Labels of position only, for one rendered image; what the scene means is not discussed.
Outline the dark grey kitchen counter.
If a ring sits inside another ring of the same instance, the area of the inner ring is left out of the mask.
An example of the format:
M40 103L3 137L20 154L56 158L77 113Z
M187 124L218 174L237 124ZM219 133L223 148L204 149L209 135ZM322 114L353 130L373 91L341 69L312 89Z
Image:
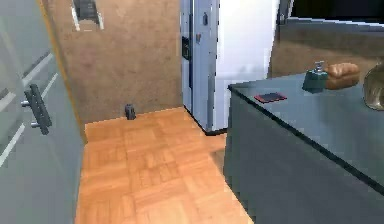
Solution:
M301 74L229 85L223 173L254 224L384 224L384 111ZM286 100L260 103L260 94Z

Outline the white fridge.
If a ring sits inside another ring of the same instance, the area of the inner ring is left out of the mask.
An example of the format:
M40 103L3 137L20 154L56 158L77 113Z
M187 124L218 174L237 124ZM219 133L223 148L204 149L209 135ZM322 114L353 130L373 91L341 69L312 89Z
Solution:
M205 134L228 127L229 85L267 77L280 1L179 0L182 102Z

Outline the small black floor object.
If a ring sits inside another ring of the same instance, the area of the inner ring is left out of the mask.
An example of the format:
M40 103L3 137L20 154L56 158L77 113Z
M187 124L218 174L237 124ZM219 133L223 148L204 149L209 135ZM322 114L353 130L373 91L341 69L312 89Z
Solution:
M125 106L125 115L128 120L134 120L136 118L136 113L133 104L127 104Z

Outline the red-edged black phone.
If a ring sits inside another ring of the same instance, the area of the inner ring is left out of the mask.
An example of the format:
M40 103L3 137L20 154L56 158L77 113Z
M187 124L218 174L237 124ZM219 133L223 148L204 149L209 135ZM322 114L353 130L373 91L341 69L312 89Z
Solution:
M286 100L286 97L280 93L275 92L275 93L256 95L254 99L259 101L260 103L265 104L265 103L270 103L275 101Z

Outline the teal soap dispenser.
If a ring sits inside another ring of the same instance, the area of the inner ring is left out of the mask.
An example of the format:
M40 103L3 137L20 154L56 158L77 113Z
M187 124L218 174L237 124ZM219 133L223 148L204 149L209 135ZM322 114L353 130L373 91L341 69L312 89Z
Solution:
M318 61L313 69L306 72L302 89L310 93L322 92L325 89L327 78L328 73L323 68L323 61Z

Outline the brown bread loaf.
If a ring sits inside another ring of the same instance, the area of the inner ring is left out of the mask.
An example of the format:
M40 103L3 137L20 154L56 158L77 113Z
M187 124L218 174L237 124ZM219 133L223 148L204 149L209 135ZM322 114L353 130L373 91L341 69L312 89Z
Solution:
M360 79L360 69L353 63L339 63L329 65L325 71L328 74L326 88L338 90L355 86Z

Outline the grey room door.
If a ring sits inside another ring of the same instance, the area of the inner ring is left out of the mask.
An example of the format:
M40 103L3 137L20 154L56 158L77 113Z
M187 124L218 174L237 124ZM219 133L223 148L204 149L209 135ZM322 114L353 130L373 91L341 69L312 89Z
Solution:
M47 135L21 106L30 84ZM0 224L75 224L83 148L42 0L0 0Z

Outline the dark window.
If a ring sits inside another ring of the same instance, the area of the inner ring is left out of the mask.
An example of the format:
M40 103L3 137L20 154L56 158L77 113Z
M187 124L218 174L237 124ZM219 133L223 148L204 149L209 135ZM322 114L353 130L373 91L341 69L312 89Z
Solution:
M379 23L384 22L384 0L294 0L291 15Z

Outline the grey metal kettle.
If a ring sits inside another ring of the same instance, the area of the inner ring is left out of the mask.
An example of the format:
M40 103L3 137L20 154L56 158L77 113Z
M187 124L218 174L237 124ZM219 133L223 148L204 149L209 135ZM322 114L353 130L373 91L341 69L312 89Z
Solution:
M384 111L384 58L366 74L363 90L365 105L373 110Z

